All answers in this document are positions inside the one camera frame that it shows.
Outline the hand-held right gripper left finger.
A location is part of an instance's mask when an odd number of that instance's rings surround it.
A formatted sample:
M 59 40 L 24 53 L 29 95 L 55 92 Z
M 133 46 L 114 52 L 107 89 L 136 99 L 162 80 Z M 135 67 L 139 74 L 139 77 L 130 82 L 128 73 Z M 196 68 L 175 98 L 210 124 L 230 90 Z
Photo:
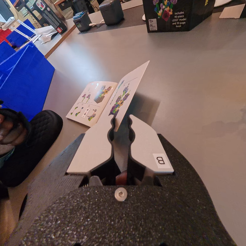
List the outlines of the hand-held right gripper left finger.
M 88 129 L 66 171 L 67 174 L 91 176 L 92 172 L 113 157 L 109 135 L 115 127 L 115 116 L 106 116 Z

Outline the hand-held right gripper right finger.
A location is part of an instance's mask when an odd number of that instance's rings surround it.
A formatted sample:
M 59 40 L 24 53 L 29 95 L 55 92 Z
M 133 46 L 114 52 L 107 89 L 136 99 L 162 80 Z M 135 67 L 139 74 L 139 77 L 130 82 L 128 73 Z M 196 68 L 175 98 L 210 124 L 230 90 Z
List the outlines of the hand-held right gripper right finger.
M 133 175 L 167 175 L 174 169 L 156 131 L 134 115 L 128 117 L 129 165 Z

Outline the blue plastic parts bin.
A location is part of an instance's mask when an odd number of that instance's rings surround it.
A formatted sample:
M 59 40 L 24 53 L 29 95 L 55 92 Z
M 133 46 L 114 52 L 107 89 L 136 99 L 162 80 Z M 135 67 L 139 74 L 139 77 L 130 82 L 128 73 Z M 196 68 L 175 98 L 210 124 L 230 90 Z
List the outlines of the blue plastic parts bin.
M 28 121 L 43 110 L 55 68 L 31 42 L 1 62 L 3 108 L 22 112 Z

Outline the lego instruction booklet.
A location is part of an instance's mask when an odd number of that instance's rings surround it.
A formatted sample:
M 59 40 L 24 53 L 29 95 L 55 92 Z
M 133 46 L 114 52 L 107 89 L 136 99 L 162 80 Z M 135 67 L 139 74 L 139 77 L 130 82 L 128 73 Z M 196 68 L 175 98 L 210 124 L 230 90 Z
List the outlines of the lego instruction booklet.
M 66 118 L 92 127 L 112 115 L 115 118 L 114 131 L 118 131 L 148 64 L 149 61 L 137 67 L 125 75 L 119 83 L 109 81 L 88 83 Z

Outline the black toy set box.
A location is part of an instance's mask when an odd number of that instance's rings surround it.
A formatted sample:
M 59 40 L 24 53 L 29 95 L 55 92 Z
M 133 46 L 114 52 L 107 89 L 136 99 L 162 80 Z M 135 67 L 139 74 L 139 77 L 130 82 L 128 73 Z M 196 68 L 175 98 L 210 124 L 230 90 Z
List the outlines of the black toy set box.
M 65 17 L 51 0 L 35 0 L 33 7 L 59 34 L 67 31 Z

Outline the black flower lego box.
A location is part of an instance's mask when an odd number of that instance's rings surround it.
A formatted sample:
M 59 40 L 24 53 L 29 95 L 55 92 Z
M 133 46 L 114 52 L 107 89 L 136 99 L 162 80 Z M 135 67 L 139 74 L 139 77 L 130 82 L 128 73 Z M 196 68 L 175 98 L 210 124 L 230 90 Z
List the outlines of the black flower lego box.
M 143 0 L 148 33 L 190 31 L 212 15 L 215 0 Z

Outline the person's left hand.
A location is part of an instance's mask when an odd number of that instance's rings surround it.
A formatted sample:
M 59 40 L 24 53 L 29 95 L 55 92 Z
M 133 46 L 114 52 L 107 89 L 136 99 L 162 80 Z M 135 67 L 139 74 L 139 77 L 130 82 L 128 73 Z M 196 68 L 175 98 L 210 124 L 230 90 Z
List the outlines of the person's left hand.
M 8 147 L 18 146 L 22 144 L 27 136 L 27 129 L 22 123 L 14 123 L 6 119 L 4 115 L 0 115 L 0 144 Z

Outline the person's right hand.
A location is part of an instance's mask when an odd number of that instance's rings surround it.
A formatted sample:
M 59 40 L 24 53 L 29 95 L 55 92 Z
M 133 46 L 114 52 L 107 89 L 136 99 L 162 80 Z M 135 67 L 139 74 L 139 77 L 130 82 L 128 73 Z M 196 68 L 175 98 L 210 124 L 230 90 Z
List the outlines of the person's right hand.
M 126 186 L 127 185 L 127 170 L 123 171 L 121 174 L 115 177 L 116 186 Z

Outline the black quilted wrist rest pad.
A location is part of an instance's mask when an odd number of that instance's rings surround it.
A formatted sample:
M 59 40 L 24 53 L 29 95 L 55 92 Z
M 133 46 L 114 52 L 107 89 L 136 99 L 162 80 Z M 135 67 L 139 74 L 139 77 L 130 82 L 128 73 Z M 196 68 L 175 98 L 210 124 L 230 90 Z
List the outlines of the black quilted wrist rest pad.
M 30 124 L 29 139 L 15 146 L 13 154 L 0 170 L 1 184 L 6 187 L 16 187 L 29 176 L 58 138 L 63 120 L 54 111 L 43 110 L 34 116 Z

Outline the blue storage bin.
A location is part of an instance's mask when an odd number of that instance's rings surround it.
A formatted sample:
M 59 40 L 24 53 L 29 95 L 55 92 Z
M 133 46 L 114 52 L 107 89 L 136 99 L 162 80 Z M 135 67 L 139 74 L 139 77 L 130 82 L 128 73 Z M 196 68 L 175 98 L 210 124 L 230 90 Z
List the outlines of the blue storage bin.
M 33 24 L 30 22 L 29 19 L 26 19 L 24 21 L 24 23 L 29 26 L 30 28 L 32 28 L 33 30 L 35 29 L 35 27 L 33 26 Z M 33 32 L 31 32 L 29 29 L 27 29 L 26 27 L 24 27 L 23 25 L 19 25 L 17 27 L 17 30 L 21 31 L 22 33 L 24 33 L 25 35 L 33 38 L 35 36 L 35 34 Z M 25 38 L 24 36 L 20 35 L 19 33 L 17 33 L 16 31 L 12 31 L 11 34 L 9 34 L 7 37 L 7 40 L 9 41 L 9 43 L 12 46 L 15 47 L 20 47 L 22 46 L 25 42 L 28 41 L 27 38 Z

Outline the red storage bin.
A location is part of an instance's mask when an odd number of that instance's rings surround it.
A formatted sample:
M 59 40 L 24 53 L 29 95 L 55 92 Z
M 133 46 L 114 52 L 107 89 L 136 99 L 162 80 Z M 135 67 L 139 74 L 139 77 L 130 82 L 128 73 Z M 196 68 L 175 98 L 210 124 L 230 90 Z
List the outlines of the red storage bin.
M 5 42 L 7 42 L 7 43 L 9 43 L 9 41 L 7 40 L 7 36 L 9 35 L 9 34 L 11 34 L 11 30 L 10 29 L 7 29 L 7 30 L 2 30 L 2 29 L 0 29 L 0 43 L 2 43 L 3 41 L 5 41 Z

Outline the clear plastic bags pile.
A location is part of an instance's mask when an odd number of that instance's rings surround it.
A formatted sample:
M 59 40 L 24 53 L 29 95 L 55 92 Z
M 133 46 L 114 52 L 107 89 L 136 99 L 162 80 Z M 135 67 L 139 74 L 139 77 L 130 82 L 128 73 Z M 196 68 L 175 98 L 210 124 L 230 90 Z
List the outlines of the clear plastic bags pile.
M 37 35 L 40 35 L 38 40 L 41 44 L 51 41 L 52 37 L 58 34 L 57 30 L 51 25 L 35 29 L 35 31 Z

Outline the white tablet stand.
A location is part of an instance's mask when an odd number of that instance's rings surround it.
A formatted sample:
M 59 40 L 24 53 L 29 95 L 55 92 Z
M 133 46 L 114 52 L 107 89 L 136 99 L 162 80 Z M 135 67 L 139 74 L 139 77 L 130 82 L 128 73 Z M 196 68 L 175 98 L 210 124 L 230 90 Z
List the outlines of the white tablet stand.
M 16 20 L 14 17 L 11 17 L 11 23 L 9 29 L 15 31 L 18 35 L 26 39 L 26 41 L 34 41 L 38 39 L 41 35 L 35 30 L 33 23 L 26 19 L 24 21 Z

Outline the grey battery charging case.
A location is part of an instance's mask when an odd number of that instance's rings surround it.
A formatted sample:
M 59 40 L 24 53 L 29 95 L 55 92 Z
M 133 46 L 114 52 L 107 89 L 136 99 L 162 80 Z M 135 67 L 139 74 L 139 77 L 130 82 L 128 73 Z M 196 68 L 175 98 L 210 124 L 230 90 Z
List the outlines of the grey battery charging case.
M 90 24 L 92 24 L 88 11 L 81 11 L 73 16 L 73 22 L 76 25 L 79 32 L 85 32 L 91 29 Z

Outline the grey closed charger case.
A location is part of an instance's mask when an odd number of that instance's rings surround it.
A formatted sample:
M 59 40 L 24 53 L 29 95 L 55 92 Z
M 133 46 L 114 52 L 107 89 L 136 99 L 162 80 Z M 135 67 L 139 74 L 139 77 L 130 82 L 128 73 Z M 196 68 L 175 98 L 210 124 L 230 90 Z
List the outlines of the grey closed charger case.
M 107 26 L 116 25 L 124 19 L 120 0 L 104 0 L 99 5 L 99 10 Z

